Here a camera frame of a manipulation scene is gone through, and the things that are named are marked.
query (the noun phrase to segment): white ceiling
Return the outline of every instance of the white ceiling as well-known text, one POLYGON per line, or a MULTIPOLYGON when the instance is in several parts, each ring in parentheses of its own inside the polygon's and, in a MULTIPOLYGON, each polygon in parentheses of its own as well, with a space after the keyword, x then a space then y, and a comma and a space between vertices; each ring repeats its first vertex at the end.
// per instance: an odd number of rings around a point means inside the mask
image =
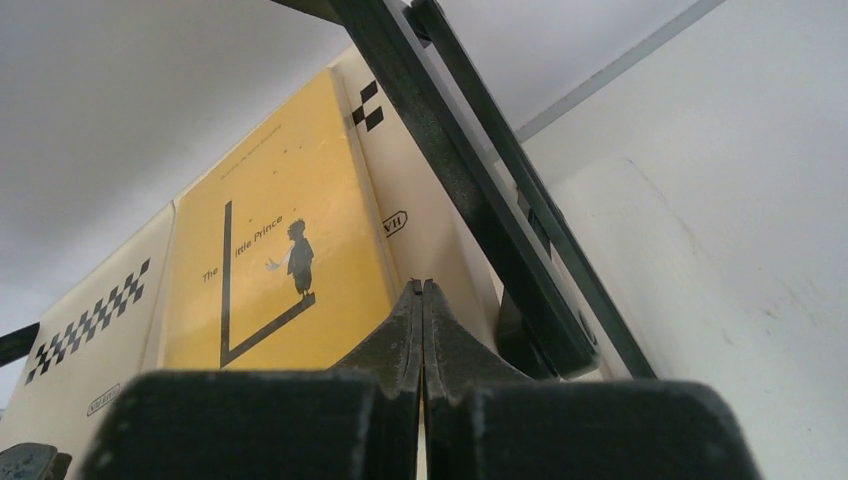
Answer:
MULTIPOLYGON (((519 128, 695 0, 443 0, 519 128)), ((268 0, 0 0, 0 334, 349 44, 268 0)), ((0 407, 20 368, 0 369, 0 407)))

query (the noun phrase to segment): black and white checkered stripe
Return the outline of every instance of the black and white checkered stripe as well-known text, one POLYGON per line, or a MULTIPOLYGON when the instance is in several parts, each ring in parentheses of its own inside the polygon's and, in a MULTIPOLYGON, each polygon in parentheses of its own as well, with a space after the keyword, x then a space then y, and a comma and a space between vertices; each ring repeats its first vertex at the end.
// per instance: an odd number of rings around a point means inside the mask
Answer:
POLYGON ((357 107, 353 111, 353 123, 355 125, 359 125, 363 121, 365 122, 365 129, 367 131, 371 131, 376 127, 380 122, 383 121, 383 107, 377 106, 374 110, 370 111, 367 115, 365 114, 365 104, 368 103, 368 100, 371 100, 375 96, 377 96, 377 92, 379 91, 377 87, 377 81, 374 80, 368 84, 365 88, 359 91, 359 99, 362 101, 362 105, 357 107))
POLYGON ((50 342, 43 343, 38 347, 35 354, 38 364, 27 375, 26 383, 29 384, 37 375, 44 375, 50 369, 51 364, 59 364, 66 355, 76 352, 80 345, 88 343, 97 334, 98 330, 104 330, 109 326, 112 318, 120 317, 126 310, 127 304, 132 300, 135 303, 141 299, 144 293, 144 284, 139 284, 141 277, 150 267, 150 259, 141 264, 138 275, 135 272, 129 274, 123 286, 118 284, 109 292, 109 298, 101 298, 94 304, 90 311, 86 310, 80 315, 79 321, 71 322, 64 332, 58 332, 50 342))

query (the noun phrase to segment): silhouette of boy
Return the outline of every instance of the silhouette of boy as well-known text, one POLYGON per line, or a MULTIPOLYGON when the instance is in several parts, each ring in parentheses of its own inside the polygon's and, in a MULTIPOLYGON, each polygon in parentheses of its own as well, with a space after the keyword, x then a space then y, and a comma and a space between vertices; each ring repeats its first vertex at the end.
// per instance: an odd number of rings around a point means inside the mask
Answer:
POLYGON ((309 289, 312 287, 312 247, 309 246, 309 240, 303 236, 303 231, 306 230, 306 222, 299 219, 289 225, 289 239, 294 242, 289 258, 289 266, 287 274, 294 277, 294 288, 297 293, 302 296, 309 294, 309 289))

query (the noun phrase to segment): publisher logo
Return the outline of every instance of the publisher logo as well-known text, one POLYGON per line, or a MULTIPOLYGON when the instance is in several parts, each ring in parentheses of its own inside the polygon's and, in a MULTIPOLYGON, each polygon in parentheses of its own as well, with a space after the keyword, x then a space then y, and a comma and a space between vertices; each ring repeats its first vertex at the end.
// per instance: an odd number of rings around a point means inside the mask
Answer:
POLYGON ((99 397, 95 398, 94 401, 91 402, 91 405, 88 406, 88 412, 85 413, 85 416, 90 417, 94 415, 95 412, 105 407, 106 404, 114 400, 119 393, 121 393, 120 383, 107 390, 106 393, 104 393, 103 395, 100 395, 99 397))
POLYGON ((383 220, 383 230, 386 232, 386 237, 391 237, 406 226, 407 215, 403 210, 395 213, 391 217, 383 220))

